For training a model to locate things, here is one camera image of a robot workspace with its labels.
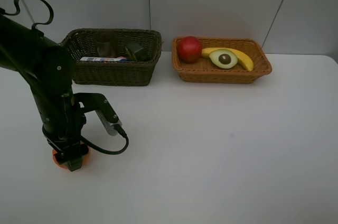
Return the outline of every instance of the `red apple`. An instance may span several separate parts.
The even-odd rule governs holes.
[[[187,36],[179,42],[177,51],[183,62],[196,63],[202,56],[202,45],[194,36]]]

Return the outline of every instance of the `light brown wicker basket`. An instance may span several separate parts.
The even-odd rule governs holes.
[[[172,47],[172,64],[184,81],[214,83],[253,83],[259,77],[270,74],[272,67],[258,43],[251,39],[198,38],[203,48],[232,48],[251,57],[254,69],[247,71],[237,64],[225,70],[215,66],[210,59],[200,58],[197,63],[188,64],[180,61],[177,45],[183,37],[175,38]]]

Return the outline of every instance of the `wicker basket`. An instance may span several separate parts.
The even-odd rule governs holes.
[[[97,57],[93,34],[97,31],[113,32],[117,37],[119,56],[127,57],[124,44],[135,41],[152,59],[147,62],[83,62],[82,57]],[[61,42],[77,61],[73,80],[82,85],[146,86],[150,83],[156,63],[161,55],[161,34],[151,30],[78,29],[71,31]]]
[[[198,38],[203,48],[232,48],[244,52],[255,65],[253,71],[247,71],[239,64],[229,70],[220,69],[210,59],[205,58],[200,58],[193,64],[181,62],[177,55],[177,45],[181,39],[182,37],[175,38],[173,41],[172,64],[184,81],[249,84],[272,72],[262,49],[251,39]]]

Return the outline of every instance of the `dark brown wicker basket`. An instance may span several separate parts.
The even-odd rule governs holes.
[[[112,31],[117,36],[119,56],[127,57],[125,43],[135,41],[152,59],[147,62],[83,62],[82,57],[97,57],[93,34]],[[150,83],[161,55],[161,34],[152,30],[78,29],[71,31],[61,42],[77,61],[73,80],[82,85],[146,86]]]

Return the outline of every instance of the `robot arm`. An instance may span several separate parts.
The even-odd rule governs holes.
[[[43,123],[42,132],[56,151],[56,161],[74,171],[81,168],[88,146],[105,154],[120,154],[128,147],[129,140],[104,95],[73,94],[76,62],[64,47],[36,29],[37,24],[49,24],[53,20],[52,7],[41,1],[50,10],[50,18],[46,23],[34,23],[31,30],[5,17],[19,14],[19,0],[14,0],[17,9],[14,14],[0,8],[0,67],[18,71],[30,85]],[[110,135],[119,133],[126,139],[122,150],[103,150],[81,136],[85,113],[94,110]]]

